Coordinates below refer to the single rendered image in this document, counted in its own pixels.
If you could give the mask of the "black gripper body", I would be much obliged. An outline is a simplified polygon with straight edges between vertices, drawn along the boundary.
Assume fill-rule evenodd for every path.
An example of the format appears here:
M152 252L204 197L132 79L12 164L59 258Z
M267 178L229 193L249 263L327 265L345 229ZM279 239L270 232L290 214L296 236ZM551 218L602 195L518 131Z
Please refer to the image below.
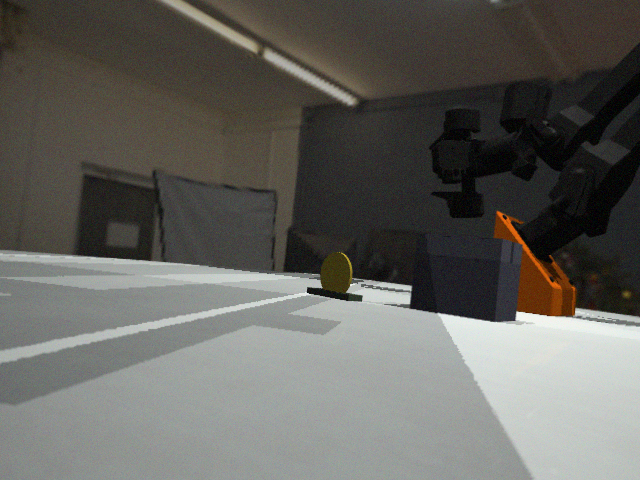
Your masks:
M480 110L475 107L452 107L445 111L445 125L450 135L457 140L470 139L470 131L481 132ZM493 138L492 138L493 139ZM487 159L487 147L492 139L479 141L474 150L475 160L480 160L480 167L469 177L462 178L462 192L454 194L449 200L452 218L478 218L484 214L483 194L475 191L475 177L497 174Z

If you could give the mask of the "gold coin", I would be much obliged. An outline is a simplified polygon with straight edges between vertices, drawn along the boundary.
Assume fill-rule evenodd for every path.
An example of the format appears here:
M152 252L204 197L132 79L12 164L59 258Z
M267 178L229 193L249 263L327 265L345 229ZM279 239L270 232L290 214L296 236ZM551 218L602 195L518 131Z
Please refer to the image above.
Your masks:
M352 281L349 258L340 252L328 255L321 267L320 280L324 290L346 293Z

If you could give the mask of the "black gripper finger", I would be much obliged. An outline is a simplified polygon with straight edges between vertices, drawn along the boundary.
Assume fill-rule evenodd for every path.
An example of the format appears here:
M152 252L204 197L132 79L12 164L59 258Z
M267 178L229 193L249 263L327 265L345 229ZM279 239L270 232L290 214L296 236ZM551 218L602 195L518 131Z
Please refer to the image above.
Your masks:
M441 136L429 146L429 149L432 149L436 144L438 144L440 141L443 140L457 140L457 136L456 135L450 135L448 133L448 129L446 128L445 125L445 121L444 121L444 132L441 134Z
M447 200L449 208L450 208L449 200L450 200L451 196L454 195L454 194L459 194L459 192L431 192L430 193L430 195L437 196L437 197L440 197L440 198L443 198L443 199Z

